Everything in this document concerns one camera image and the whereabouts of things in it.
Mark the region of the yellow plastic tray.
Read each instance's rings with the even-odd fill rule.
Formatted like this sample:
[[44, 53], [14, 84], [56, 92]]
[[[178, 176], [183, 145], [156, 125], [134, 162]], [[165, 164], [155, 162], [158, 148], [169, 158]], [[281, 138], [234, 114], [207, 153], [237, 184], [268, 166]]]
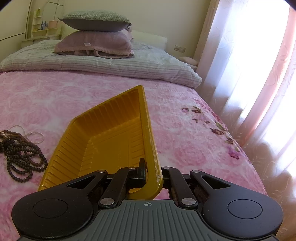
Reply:
[[146, 164], [146, 184], [129, 198], [154, 199], [163, 177], [144, 87], [138, 85], [89, 109], [70, 121], [60, 139], [39, 190], [85, 176], [97, 170], [116, 173], [124, 167]]

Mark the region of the pink floral bedspread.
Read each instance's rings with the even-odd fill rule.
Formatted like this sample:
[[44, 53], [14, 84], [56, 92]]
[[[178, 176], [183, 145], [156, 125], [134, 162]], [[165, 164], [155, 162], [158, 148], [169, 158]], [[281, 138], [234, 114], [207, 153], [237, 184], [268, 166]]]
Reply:
[[224, 240], [213, 203], [266, 192], [193, 89], [66, 71], [1, 74], [1, 240]]

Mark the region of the grey striped quilt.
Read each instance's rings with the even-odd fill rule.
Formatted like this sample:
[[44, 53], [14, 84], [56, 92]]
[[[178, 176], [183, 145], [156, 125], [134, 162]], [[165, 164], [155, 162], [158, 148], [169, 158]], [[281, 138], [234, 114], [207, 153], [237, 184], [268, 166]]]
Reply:
[[132, 44], [134, 57], [107, 59], [54, 53], [59, 40], [44, 40], [10, 54], [1, 61], [1, 71], [69, 70], [116, 76], [163, 80], [197, 88], [202, 78], [186, 63], [162, 49], [141, 42]]

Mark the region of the pink cushion by curtain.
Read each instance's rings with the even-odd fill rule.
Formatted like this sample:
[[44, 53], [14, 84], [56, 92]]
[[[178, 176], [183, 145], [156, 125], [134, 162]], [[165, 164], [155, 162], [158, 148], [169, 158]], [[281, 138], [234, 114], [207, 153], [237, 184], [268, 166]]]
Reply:
[[184, 62], [184, 63], [187, 63], [190, 66], [196, 66], [197, 67], [198, 64], [199, 64], [199, 62], [196, 61], [195, 59], [190, 58], [190, 57], [186, 57], [186, 56], [180, 57], [179, 60]]

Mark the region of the mauve pillow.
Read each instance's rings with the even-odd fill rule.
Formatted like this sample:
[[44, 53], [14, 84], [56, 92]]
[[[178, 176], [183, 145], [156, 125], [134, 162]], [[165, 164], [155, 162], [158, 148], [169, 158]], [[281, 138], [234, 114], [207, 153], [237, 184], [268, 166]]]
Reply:
[[128, 31], [77, 31], [60, 41], [54, 49], [57, 54], [95, 56], [108, 59], [134, 57], [131, 35]]

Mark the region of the pink sheer curtain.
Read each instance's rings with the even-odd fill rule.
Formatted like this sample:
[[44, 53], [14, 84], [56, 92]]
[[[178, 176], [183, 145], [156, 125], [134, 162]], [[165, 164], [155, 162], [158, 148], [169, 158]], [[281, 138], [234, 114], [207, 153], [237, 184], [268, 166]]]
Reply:
[[196, 48], [197, 91], [283, 208], [295, 240], [295, 5], [210, 1]]

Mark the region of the grey green pillow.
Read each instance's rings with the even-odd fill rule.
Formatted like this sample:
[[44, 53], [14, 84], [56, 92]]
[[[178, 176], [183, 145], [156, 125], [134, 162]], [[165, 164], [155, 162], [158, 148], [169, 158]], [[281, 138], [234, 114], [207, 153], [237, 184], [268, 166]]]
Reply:
[[58, 20], [81, 31], [119, 32], [130, 27], [130, 20], [119, 13], [105, 10], [73, 11]]

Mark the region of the cream vanity shelf unit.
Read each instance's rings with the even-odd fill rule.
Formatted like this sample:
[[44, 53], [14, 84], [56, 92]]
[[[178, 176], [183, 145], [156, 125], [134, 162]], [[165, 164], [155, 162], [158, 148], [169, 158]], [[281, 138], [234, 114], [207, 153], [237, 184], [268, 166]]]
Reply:
[[63, 14], [63, 0], [30, 1], [25, 39], [21, 42], [21, 47], [43, 40], [61, 39], [60, 19]]

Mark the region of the wall power socket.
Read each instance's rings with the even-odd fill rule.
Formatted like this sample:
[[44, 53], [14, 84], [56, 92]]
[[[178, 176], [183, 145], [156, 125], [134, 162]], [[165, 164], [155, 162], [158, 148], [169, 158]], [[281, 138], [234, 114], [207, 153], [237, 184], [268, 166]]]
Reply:
[[185, 49], [184, 47], [181, 47], [181, 46], [175, 45], [174, 50], [175, 50], [175, 51], [178, 51], [178, 52], [180, 52], [180, 53], [184, 53], [186, 49]]

